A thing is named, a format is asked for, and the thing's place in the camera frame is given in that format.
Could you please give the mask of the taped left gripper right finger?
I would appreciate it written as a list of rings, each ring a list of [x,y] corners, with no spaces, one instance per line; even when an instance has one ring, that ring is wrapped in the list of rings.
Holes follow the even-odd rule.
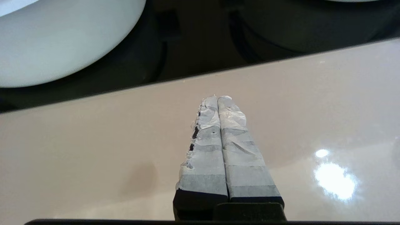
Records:
[[[229,96],[218,98],[218,113],[229,200],[284,206],[284,200],[247,128],[245,114]]]

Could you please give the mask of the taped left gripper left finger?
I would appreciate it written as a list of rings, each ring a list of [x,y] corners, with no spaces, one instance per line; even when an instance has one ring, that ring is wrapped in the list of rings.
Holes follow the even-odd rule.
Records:
[[[176,220],[212,220],[214,208],[228,202],[216,96],[201,101],[174,195]]]

